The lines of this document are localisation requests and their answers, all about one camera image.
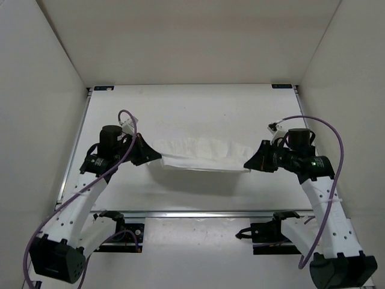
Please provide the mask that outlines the white pleated skirt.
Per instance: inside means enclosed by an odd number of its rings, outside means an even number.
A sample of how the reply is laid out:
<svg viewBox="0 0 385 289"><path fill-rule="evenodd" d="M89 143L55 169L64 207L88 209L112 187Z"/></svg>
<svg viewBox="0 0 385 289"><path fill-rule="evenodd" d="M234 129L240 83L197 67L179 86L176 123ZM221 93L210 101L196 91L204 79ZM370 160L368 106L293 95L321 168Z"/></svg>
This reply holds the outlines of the white pleated skirt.
<svg viewBox="0 0 385 289"><path fill-rule="evenodd" d="M173 138L156 140L152 148L161 159L148 166L165 170L247 173L244 164L254 155L254 149L231 140L216 138Z"/></svg>

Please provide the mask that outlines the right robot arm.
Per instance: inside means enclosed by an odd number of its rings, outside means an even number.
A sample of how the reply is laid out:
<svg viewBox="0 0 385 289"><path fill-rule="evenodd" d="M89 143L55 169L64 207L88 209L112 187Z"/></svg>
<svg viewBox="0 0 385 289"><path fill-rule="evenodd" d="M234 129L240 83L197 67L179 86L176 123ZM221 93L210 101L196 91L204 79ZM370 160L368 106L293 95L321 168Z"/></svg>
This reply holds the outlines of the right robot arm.
<svg viewBox="0 0 385 289"><path fill-rule="evenodd" d="M320 237L306 226L295 211L273 214L264 228L250 226L251 238L259 243L264 236L276 242L290 241L309 261L316 288L362 287L378 268L374 256L367 256L354 235L341 198L336 192L335 174L326 156L317 156L312 144L315 133L306 128L288 131L270 126L271 140L262 140L257 152L244 168L274 173L279 168L294 173L305 192L317 221Z"/></svg>

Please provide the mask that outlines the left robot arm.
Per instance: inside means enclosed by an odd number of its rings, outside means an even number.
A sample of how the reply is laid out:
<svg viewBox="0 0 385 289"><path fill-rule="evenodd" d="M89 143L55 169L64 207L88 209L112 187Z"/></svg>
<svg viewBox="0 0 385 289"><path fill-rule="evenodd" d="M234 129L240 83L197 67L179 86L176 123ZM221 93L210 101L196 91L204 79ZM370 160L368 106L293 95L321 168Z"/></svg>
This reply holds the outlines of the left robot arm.
<svg viewBox="0 0 385 289"><path fill-rule="evenodd" d="M79 169L75 191L32 238L28 255L35 272L69 284L78 282L90 255L105 240L118 240L127 233L124 215L118 211L95 214L94 223L84 228L113 174L121 163L140 166L161 157L139 132L103 126L98 143L88 149Z"/></svg>

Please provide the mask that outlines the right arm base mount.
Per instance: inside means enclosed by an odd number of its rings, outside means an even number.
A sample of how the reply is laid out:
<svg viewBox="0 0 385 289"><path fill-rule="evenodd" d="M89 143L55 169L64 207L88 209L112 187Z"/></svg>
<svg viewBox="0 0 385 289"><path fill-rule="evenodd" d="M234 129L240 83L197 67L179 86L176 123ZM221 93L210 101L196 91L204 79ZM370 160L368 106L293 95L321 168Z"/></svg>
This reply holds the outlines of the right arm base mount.
<svg viewBox="0 0 385 289"><path fill-rule="evenodd" d="M281 233L282 221L301 219L306 224L314 218L301 217L295 211L279 211L273 214L269 222L250 223L248 228L241 229L235 237L239 240L251 240L253 255L299 255L300 251Z"/></svg>

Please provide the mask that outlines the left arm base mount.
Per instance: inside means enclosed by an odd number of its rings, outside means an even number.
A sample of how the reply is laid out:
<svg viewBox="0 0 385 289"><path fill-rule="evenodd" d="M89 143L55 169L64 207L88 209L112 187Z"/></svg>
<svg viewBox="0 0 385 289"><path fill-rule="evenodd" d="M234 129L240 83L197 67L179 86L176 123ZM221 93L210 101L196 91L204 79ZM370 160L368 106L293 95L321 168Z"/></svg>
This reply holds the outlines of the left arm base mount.
<svg viewBox="0 0 385 289"><path fill-rule="evenodd" d="M96 252L141 253L143 251L144 222L131 222L117 211L102 211L93 214L94 221L101 217L115 222L115 235L101 244Z"/></svg>

